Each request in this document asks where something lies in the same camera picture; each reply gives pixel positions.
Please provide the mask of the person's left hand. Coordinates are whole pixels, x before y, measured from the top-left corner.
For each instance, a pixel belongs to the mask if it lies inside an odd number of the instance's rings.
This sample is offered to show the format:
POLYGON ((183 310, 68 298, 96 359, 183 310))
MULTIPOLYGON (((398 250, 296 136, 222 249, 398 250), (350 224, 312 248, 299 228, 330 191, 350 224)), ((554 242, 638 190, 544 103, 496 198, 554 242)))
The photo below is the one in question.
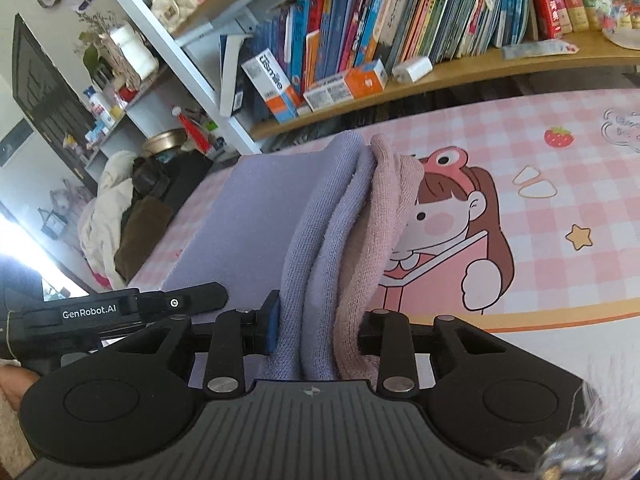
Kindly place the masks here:
POLYGON ((27 368, 12 364, 0 367, 0 386, 6 400, 14 411, 20 409, 27 390, 38 382, 40 376, 27 368))

